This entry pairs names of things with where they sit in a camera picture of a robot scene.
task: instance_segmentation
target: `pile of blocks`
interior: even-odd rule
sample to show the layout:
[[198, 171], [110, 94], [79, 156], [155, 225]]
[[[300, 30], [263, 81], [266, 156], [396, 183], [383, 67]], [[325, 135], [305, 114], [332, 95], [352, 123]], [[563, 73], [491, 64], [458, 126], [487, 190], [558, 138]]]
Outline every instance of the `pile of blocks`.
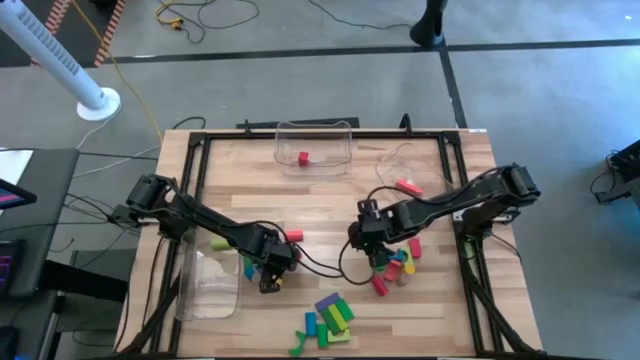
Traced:
[[383, 277], [376, 274], [371, 279], [371, 284], [379, 296], [385, 296], [389, 292], [387, 285], [384, 283], [395, 282], [398, 286], [405, 286], [408, 283], [408, 276], [415, 274], [416, 267], [413, 263], [414, 259], [422, 256], [422, 248], [420, 247], [420, 239], [411, 238], [407, 246], [398, 249], [393, 256], [389, 257], [389, 263], [386, 267], [376, 268], [376, 271], [384, 271]]
[[355, 316], [351, 308], [349, 308], [349, 304], [338, 293], [333, 293], [318, 301], [315, 306], [325, 323], [316, 322], [315, 312], [305, 313], [306, 332], [296, 331], [298, 347], [289, 349], [289, 355], [300, 356], [307, 337], [315, 336], [318, 339], [318, 348], [320, 349], [328, 348], [329, 343], [351, 340], [347, 323], [353, 320]]

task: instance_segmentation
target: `yellow cable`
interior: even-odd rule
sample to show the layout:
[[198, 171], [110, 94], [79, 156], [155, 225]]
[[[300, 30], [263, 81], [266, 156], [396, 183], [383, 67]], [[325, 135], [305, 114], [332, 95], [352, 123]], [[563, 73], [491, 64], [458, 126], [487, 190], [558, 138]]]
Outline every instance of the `yellow cable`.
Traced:
[[82, 9], [80, 9], [80, 6], [78, 6], [78, 3], [76, 3], [76, 0], [71, 0], [71, 2], [73, 3], [73, 6], [76, 8], [76, 10], [78, 10], [78, 13], [80, 13], [80, 16], [82, 17], [84, 22], [86, 22], [87, 25], [89, 25], [89, 27], [91, 28], [91, 31], [93, 32], [93, 35], [95, 35], [96, 38], [100, 41], [100, 45], [102, 45], [102, 47], [107, 50], [107, 54], [109, 55], [109, 58], [113, 62], [113, 65], [116, 68], [116, 72], [118, 73], [118, 76], [120, 77], [120, 80], [122, 80], [122, 83], [126, 87], [128, 87], [129, 90], [131, 90], [133, 95], [135, 95], [136, 99], [138, 99], [138, 102], [140, 103], [140, 105], [142, 105], [142, 107], [144, 108], [144, 111], [147, 113], [147, 118], [149, 119], [151, 124], [156, 128], [156, 132], [158, 133], [158, 140], [160, 140], [160, 144], [162, 144], [162, 131], [160, 130], [160, 126], [158, 126], [158, 121], [156, 121], [156, 118], [153, 116], [153, 114], [151, 114], [151, 110], [149, 110], [149, 107], [142, 100], [142, 98], [140, 97], [140, 94], [138, 94], [136, 89], [134, 89], [133, 86], [129, 85], [127, 80], [124, 79], [124, 76], [122, 75], [122, 72], [120, 71], [120, 67], [118, 66], [118, 63], [116, 62], [116, 59], [113, 57], [113, 55], [111, 55], [111, 52], [109, 51], [109, 46], [107, 44], [105, 44], [105, 42], [102, 40], [102, 36], [100, 36], [100, 33], [98, 32], [98, 30], [96, 30], [96, 27], [93, 26], [93, 24], [91, 23], [91, 20], [89, 20], [87, 15], [85, 15], [85, 13], [82, 11]]

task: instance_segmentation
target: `purple block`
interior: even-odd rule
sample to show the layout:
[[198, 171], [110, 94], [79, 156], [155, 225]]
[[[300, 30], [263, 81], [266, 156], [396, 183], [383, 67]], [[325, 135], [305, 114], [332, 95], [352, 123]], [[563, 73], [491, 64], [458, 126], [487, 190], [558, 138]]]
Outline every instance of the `purple block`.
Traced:
[[337, 303], [338, 300], [340, 300], [340, 295], [338, 293], [333, 293], [333, 294], [327, 296], [326, 298], [318, 301], [316, 303], [316, 310], [318, 310], [318, 312], [320, 312], [320, 311], [328, 308], [332, 304]]

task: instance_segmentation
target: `yellow block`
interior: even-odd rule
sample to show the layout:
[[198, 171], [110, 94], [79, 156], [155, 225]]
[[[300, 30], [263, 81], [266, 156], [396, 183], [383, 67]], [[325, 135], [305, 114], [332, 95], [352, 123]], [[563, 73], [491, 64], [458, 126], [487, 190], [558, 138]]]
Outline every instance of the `yellow block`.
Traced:
[[338, 310], [336, 304], [331, 304], [329, 306], [329, 313], [331, 313], [331, 316], [338, 324], [340, 331], [344, 331], [347, 328], [347, 322], [344, 321], [344, 318], [342, 317], [342, 314], [340, 314], [340, 311]]
[[411, 249], [409, 246], [403, 246], [400, 250], [404, 251], [407, 254], [407, 261], [404, 263], [404, 272], [407, 274], [415, 274], [416, 267], [413, 265], [413, 257], [411, 256]]

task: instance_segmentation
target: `black desk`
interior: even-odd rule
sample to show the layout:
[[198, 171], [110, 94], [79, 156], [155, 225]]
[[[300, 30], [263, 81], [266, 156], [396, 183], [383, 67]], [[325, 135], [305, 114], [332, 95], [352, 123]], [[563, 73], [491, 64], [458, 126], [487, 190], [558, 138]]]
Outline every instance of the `black desk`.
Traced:
[[[34, 204], [5, 210], [0, 231], [58, 222], [79, 153], [75, 149], [36, 150], [18, 186], [38, 196]], [[59, 312], [57, 291], [124, 301], [127, 282], [46, 260], [55, 226], [32, 226], [0, 233], [2, 239], [24, 239], [25, 247], [11, 285], [10, 300], [0, 302], [0, 326], [18, 312], [13, 326], [20, 331], [18, 355], [36, 360], [55, 331]]]

